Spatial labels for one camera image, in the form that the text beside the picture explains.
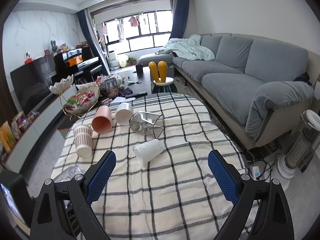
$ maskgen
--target pink cup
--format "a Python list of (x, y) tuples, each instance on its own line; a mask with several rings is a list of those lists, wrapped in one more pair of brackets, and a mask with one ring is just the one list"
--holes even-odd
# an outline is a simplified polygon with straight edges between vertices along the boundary
[(105, 134), (110, 132), (111, 128), (111, 110), (108, 106), (100, 106), (92, 120), (92, 129), (99, 134)]

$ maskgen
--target gray sofa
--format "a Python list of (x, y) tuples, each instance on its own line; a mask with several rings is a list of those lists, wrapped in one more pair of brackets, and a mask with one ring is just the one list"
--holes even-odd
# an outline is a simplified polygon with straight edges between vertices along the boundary
[[(292, 44), (258, 36), (202, 35), (214, 61), (174, 57), (176, 69), (211, 104), (246, 149), (263, 146), (294, 129), (310, 108), (314, 90), (294, 81), (305, 72), (312, 84), (320, 56)], [(314, 102), (313, 110), (319, 110)]]

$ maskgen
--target power strip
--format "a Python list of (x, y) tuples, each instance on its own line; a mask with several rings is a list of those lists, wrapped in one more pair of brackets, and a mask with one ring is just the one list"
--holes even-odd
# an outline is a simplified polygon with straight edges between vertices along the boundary
[(257, 180), (257, 177), (260, 176), (260, 170), (259, 170), (259, 166), (253, 166), (251, 168), (251, 172), (252, 172), (252, 178), (254, 180)]

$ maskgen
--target table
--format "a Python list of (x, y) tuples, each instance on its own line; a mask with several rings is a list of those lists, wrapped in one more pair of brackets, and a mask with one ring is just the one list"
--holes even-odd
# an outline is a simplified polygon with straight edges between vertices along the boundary
[[(135, 70), (127, 70), (118, 73), (120, 76), (125, 77), (123, 85), (127, 88), (129, 87), (133, 93), (145, 92), (147, 91), (148, 95), (152, 94), (151, 91), (151, 81), (150, 81), (150, 69), (148, 67), (143, 68), (143, 75), (138, 76), (136, 73), (133, 73)], [(141, 81), (140, 84), (128, 84), (128, 81)], [(93, 109), (98, 108), (102, 105), (102, 101), (106, 97), (100, 97), (98, 103), (94, 106)], [(63, 122), (59, 125), (58, 130), (61, 135), (66, 138), (67, 133), (74, 122), (70, 121), (70, 116), (65, 116)]]
[[(151, 78), (150, 78), (150, 69), (148, 67), (143, 68), (143, 75), (138, 76), (137, 73), (134, 73), (134, 70), (127, 70), (118, 73), (118, 75), (125, 77), (124, 79), (124, 86), (127, 88), (129, 87), (133, 93), (139, 93), (147, 91), (148, 95), (152, 94), (151, 91)], [(140, 84), (128, 84), (128, 81), (141, 81)]]
[[(210, 120), (206, 107), (182, 94), (160, 93), (132, 102), (136, 111), (164, 115), (160, 135), (165, 150), (142, 167), (131, 146), (152, 138), (119, 126), (111, 106), (112, 129), (108, 134), (93, 132), (93, 155), (83, 159), (76, 154), (73, 128), (90, 125), (95, 110), (82, 117), (70, 130), (54, 178), (69, 166), (87, 170), (106, 150), (116, 154), (116, 167), (98, 201), (92, 203), (99, 222), (111, 239), (196, 239), (212, 240), (227, 218), (232, 203), (226, 201), (207, 163), (208, 153), (217, 149), (240, 173), (244, 159), (235, 143)], [(257, 212), (255, 201), (244, 236)]]

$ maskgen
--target snack bowl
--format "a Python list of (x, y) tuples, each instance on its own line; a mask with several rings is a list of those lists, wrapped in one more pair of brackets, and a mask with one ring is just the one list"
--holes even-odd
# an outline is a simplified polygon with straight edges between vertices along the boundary
[(71, 76), (68, 76), (66, 79), (63, 78), (61, 81), (58, 83), (56, 82), (54, 86), (50, 86), (49, 89), (51, 93), (55, 95), (60, 95), (64, 91), (66, 91), (68, 88), (70, 88), (73, 84), (73, 74)]
[(90, 97), (89, 100), (85, 102), (85, 104), (78, 104), (74, 103), (75, 96), (72, 96), (71, 98), (68, 99), (68, 103), (66, 103), (63, 106), (63, 109), (66, 113), (71, 114), (71, 115), (83, 115), (86, 114), (98, 101), (99, 96), (100, 96), (100, 89), (99, 86), (95, 83), (88, 83), (79, 89), (76, 95), (81, 95), (81, 94), (94, 94), (92, 97)]

